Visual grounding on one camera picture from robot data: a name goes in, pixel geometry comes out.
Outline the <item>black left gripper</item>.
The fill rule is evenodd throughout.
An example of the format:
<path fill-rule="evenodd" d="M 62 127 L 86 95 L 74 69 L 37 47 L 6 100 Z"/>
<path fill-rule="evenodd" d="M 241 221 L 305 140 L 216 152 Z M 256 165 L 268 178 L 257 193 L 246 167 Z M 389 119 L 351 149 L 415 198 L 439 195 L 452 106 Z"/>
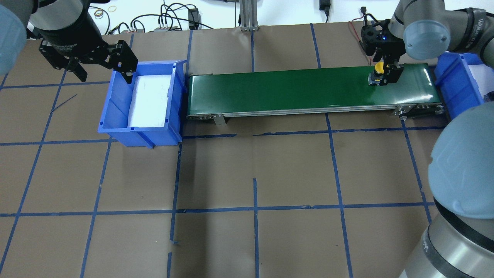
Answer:
<path fill-rule="evenodd" d="M 120 39 L 108 44 L 102 38 L 94 20 L 86 11 L 77 16 L 64 16 L 69 22 L 39 27 L 45 44 L 39 51 L 55 69 L 66 69 L 79 81 L 86 81 L 87 71 L 82 64 L 97 64 L 119 73 L 127 84 L 133 81 L 138 59 L 129 44 Z"/>

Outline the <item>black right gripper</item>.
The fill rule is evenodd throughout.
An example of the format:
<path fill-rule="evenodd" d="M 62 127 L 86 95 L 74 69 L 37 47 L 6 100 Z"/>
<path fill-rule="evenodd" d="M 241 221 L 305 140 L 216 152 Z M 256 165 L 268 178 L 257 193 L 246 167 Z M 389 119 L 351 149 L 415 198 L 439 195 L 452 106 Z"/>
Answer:
<path fill-rule="evenodd" d="M 384 72 L 372 71 L 368 75 L 369 86 L 395 84 L 404 71 L 403 65 L 398 63 L 400 57 L 406 53 L 404 41 L 391 33 L 391 23 L 391 19 L 363 19 L 360 47 L 368 57 L 372 57 L 373 62 L 383 61 L 387 64 L 386 79 Z"/>

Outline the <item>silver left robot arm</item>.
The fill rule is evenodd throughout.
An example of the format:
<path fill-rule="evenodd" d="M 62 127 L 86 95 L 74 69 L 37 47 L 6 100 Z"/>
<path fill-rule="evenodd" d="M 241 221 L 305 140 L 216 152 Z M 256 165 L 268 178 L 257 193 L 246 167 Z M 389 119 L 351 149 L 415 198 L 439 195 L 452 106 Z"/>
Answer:
<path fill-rule="evenodd" d="M 88 73 L 82 65 L 97 64 L 132 83 L 137 57 L 124 40 L 104 41 L 89 8 L 89 0 L 2 0 L 1 74 L 14 67 L 32 24 L 42 37 L 39 51 L 54 69 L 65 69 L 86 81 Z"/>

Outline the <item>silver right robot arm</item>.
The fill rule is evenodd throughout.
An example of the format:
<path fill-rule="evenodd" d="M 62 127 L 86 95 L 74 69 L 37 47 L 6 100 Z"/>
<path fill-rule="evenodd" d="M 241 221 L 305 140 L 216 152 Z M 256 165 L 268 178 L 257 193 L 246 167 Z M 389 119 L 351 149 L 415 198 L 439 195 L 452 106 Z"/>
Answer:
<path fill-rule="evenodd" d="M 404 54 L 416 60 L 474 53 L 493 67 L 493 14 L 446 10 L 442 0 L 401 0 L 390 19 L 369 24 L 360 46 L 376 63 L 370 86 L 396 83 Z M 431 153 L 428 182 L 438 210 L 411 252 L 401 278 L 492 278 L 493 102 L 472 107 L 443 129 Z"/>

